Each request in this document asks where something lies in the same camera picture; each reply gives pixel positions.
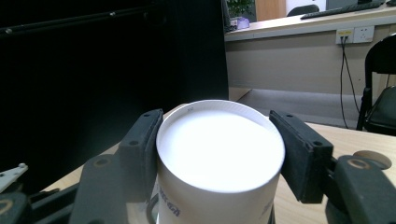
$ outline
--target electrical outlet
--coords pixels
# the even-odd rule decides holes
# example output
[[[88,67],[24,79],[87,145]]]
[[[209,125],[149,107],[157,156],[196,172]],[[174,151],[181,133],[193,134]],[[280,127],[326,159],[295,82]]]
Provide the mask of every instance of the electrical outlet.
[[[356,27],[353,35],[353,43],[372,42],[374,37],[374,26]]]
[[[353,43],[353,28],[339,29],[335,33],[335,44],[341,44],[341,37],[343,37],[343,43],[351,44]]]

